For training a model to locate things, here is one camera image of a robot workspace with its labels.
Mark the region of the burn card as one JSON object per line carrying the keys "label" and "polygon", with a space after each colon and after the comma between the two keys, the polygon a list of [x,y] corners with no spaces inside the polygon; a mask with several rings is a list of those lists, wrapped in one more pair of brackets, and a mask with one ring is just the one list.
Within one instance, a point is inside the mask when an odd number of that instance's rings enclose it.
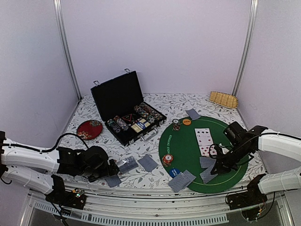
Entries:
{"label": "burn card", "polygon": [[138,162],[147,172],[152,172],[158,166],[158,164],[148,154],[139,159]]}

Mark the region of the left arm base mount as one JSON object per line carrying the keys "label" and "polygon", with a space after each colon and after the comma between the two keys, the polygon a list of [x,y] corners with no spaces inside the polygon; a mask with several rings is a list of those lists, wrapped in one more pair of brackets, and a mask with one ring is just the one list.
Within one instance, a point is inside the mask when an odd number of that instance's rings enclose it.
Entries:
{"label": "left arm base mount", "polygon": [[83,210],[87,196],[85,191],[79,188],[74,188],[72,191],[65,190],[64,181],[57,175],[51,175],[53,180],[52,191],[45,195],[45,200],[53,204],[58,204],[60,207],[70,207]]}

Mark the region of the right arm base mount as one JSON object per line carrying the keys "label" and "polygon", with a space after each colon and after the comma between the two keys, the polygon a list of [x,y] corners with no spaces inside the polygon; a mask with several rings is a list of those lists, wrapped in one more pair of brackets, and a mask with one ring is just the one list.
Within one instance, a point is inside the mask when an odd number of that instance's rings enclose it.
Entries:
{"label": "right arm base mount", "polygon": [[225,197],[225,202],[229,206],[230,210],[236,210],[254,205],[262,204],[262,207],[258,206],[254,209],[243,210],[242,216],[247,221],[258,220],[263,212],[263,208],[268,200],[265,194],[262,194],[259,190],[259,182],[266,174],[260,174],[256,176],[248,185],[247,190],[242,193],[228,194]]}

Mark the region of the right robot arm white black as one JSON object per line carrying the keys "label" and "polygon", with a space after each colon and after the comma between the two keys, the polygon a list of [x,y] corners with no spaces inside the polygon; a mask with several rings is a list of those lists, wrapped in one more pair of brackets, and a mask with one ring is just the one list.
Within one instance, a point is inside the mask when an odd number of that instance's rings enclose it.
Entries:
{"label": "right robot arm white black", "polygon": [[255,177],[247,186],[243,201],[254,205],[262,194],[297,190],[301,187],[301,139],[256,125],[246,130],[237,122],[230,124],[224,135],[232,148],[223,153],[218,148],[211,174],[223,174],[238,170],[239,162],[257,151],[263,155],[268,172]]}

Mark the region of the dealt playing card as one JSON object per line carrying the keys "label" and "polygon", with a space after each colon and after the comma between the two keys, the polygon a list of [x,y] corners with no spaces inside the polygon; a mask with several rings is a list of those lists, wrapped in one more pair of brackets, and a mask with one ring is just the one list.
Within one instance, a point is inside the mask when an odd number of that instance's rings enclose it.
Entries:
{"label": "dealt playing card", "polygon": [[179,192],[180,190],[184,189],[182,186],[182,179],[181,179],[181,174],[177,175],[174,177],[169,183],[169,187],[175,192]]}
{"label": "dealt playing card", "polygon": [[186,110],[186,113],[192,120],[197,120],[200,118],[200,115],[198,114],[198,112],[193,108]]}
{"label": "dealt playing card", "polygon": [[189,186],[194,180],[196,176],[194,176],[191,172],[188,170],[185,170],[184,172],[181,173],[181,179],[182,179],[182,186],[186,188]]}

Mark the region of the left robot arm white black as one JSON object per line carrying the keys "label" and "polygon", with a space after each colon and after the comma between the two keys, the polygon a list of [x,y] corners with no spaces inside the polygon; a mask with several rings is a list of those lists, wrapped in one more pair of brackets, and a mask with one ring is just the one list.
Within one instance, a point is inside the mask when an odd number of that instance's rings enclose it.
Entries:
{"label": "left robot arm white black", "polygon": [[59,204],[66,204],[70,194],[65,190],[61,174],[83,176],[89,182],[117,175],[119,168],[99,146],[71,149],[27,146],[0,133],[0,176],[15,180],[43,194],[51,194]]}

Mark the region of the orange big blind button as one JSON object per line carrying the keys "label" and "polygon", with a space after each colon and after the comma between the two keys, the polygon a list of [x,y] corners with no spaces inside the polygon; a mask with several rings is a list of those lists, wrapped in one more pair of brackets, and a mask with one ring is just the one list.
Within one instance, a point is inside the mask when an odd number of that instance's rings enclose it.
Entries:
{"label": "orange big blind button", "polygon": [[182,123],[183,123],[184,125],[191,125],[191,120],[189,120],[189,119],[184,119],[184,120],[182,121]]}

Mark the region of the red poker chip stack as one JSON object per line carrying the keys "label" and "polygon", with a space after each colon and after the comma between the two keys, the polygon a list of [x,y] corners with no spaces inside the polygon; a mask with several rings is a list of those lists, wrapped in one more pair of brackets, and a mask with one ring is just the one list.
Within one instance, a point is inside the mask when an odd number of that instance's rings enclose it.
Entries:
{"label": "red poker chip stack", "polygon": [[174,157],[171,154],[166,154],[162,157],[162,164],[164,167],[169,167]]}

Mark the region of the black poker chip case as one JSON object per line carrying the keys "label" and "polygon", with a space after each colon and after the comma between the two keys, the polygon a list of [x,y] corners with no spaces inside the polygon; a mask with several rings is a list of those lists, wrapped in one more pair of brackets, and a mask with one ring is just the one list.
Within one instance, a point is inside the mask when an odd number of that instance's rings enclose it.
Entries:
{"label": "black poker chip case", "polygon": [[[91,88],[91,94],[107,129],[123,146],[128,146],[137,140],[148,141],[156,136],[158,128],[166,121],[166,116],[144,101],[136,71],[131,71],[128,68],[124,71],[125,74],[103,83],[94,81],[95,85]],[[107,121],[109,119],[114,120],[116,115],[122,118],[131,113],[136,115],[136,120],[143,118],[134,110],[134,107],[141,103],[152,107],[163,116],[163,119],[151,123],[149,127],[139,133],[130,127],[134,121],[125,121],[129,129],[124,131],[121,128],[119,133],[115,133]]]}

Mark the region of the blue playing card deck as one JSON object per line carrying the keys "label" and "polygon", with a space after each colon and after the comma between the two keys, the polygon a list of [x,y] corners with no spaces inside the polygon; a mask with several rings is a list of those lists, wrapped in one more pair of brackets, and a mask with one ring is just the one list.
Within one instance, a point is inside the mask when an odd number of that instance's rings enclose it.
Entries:
{"label": "blue playing card deck", "polygon": [[133,156],[129,156],[117,163],[119,171],[121,174],[127,173],[138,167],[138,163],[136,162]]}

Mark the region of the green twenty chip stack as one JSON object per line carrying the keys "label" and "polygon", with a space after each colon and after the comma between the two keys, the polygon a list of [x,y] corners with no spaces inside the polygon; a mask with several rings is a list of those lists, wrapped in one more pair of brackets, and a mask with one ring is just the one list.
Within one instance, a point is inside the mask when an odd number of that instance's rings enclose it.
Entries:
{"label": "green twenty chip stack", "polygon": [[181,128],[180,122],[178,119],[173,119],[172,120],[172,124],[173,124],[173,130],[174,131],[179,131]]}

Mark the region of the blue small blind button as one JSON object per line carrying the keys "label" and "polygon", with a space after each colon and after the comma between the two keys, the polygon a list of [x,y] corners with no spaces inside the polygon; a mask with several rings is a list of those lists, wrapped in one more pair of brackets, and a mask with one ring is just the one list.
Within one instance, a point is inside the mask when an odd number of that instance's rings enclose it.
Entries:
{"label": "blue small blind button", "polygon": [[181,171],[177,168],[172,168],[169,170],[169,175],[174,178],[176,177],[177,175],[179,175],[181,173]]}

